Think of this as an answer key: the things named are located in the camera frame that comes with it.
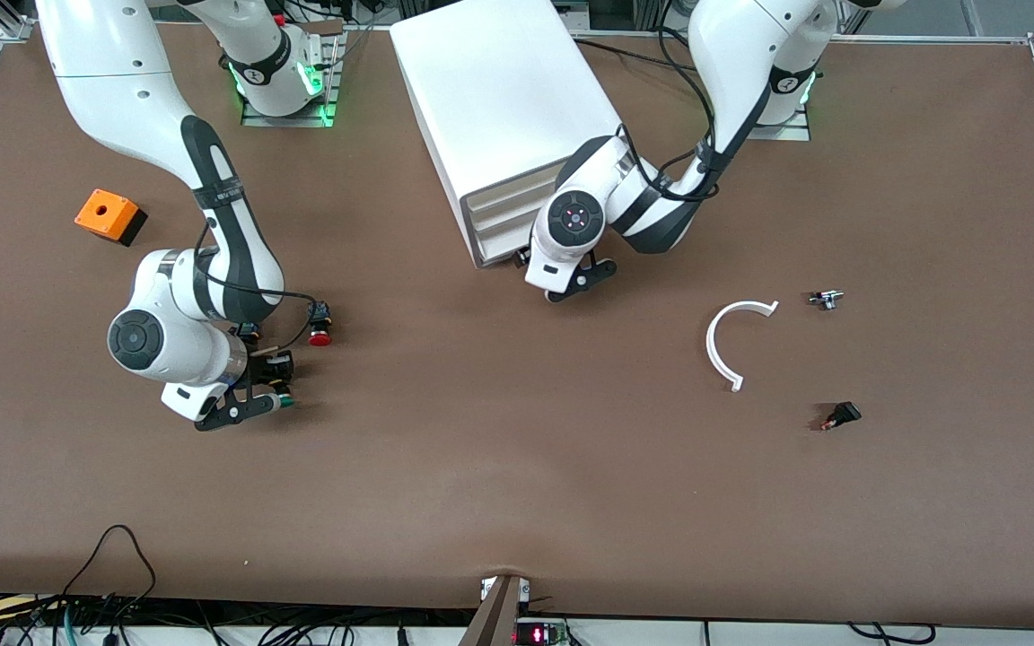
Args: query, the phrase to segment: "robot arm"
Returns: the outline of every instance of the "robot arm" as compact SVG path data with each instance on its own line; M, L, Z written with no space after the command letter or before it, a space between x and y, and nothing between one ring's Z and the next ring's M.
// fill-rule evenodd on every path
M579 265L600 234L585 245L562 244L548 236L549 227L542 224L554 218L553 205L567 191L584 192L598 201L602 224L622 236L636 252L660 254L676 246L706 188L718 183L752 128L758 123L783 122L795 112L820 54L835 32L835 1L697 3L690 17L689 47L712 106L712 136L697 143L692 162L676 181L629 154L628 135L618 132L582 145L561 168L557 192L534 221L525 281L545 289L546 298L554 302L586 289L590 282L587 270ZM904 0L854 3L893 8ZM645 176L660 179L664 192ZM578 278L585 283L578 285Z
M266 21L257 20L260 7L264 4L255 0L190 3L190 9L209 16L221 11L219 20L226 24L219 34L222 44L245 42L227 51L253 61L251 65L258 62L250 52L262 52L266 42L284 44L284 66L263 65L267 78L260 81L266 83L251 87L255 101L298 103L296 110L310 94L300 81L282 82L288 78L283 71L296 76L288 68L296 64L288 57L290 39L268 12ZM222 394L246 375L251 361L238 336L210 320L261 324L280 296L260 290L282 290L282 269L262 237L221 140L181 97L145 1L37 0L37 8L58 89L79 127L99 144L183 180L217 242L213 253L185 248L147 255L136 271L131 300L115 317L108 338L119 364L165 381L161 401L201 425ZM288 398L279 394L284 393L251 397L255 401L227 412L230 422L287 404Z

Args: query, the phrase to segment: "brown tabletop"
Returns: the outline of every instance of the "brown tabletop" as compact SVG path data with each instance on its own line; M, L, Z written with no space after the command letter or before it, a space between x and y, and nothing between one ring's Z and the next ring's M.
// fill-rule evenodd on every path
M569 613L1034 625L1027 49L833 45L812 143L751 143L672 253L610 235L614 281L553 306L473 269L386 33L312 131L238 126L210 34L161 33L336 342L296 346L296 408L214 433L120 369L105 331L140 258L201 217L78 130L37 37L8 45L0 589L58 591L122 522L160 595L473 606L514 572ZM676 74L585 55L649 159L702 131ZM131 248L73 225L95 187L149 213ZM848 296L821 312L816 289ZM781 305L723 322L731 393L704 332L746 299ZM302 319L285 303L268 335ZM864 418L817 432L842 400ZM145 580L115 541L81 584Z

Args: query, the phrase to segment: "orange and black block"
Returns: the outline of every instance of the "orange and black block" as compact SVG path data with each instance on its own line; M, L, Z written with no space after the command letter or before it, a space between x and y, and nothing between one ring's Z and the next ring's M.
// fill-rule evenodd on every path
M87 232L127 247L145 223L146 212L139 205L101 188L94 189L74 217L74 224Z

